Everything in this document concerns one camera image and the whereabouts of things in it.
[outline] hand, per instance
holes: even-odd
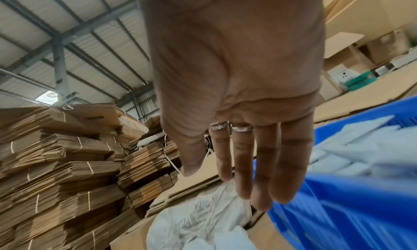
[[[185,176],[205,156],[211,123],[232,132],[237,193],[261,211],[288,203],[314,143],[324,55],[322,0],[140,0],[162,126]],[[232,178],[229,129],[211,130],[219,176]],[[252,181],[254,140],[257,168]]]

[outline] finger ring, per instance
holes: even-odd
[[[233,126],[232,125],[232,130],[235,132],[249,132],[249,131],[253,131],[253,126],[251,124],[246,125],[246,126]]]
[[[210,130],[217,131],[217,130],[220,130],[220,129],[224,129],[228,126],[229,126],[228,122],[214,123],[214,124],[210,125]]]

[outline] blue plastic crate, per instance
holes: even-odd
[[[417,97],[317,128],[316,144],[346,124],[387,115],[395,115],[387,125],[417,125]],[[274,203],[268,215],[298,250],[417,249],[417,181],[411,179],[308,173],[294,200]]]

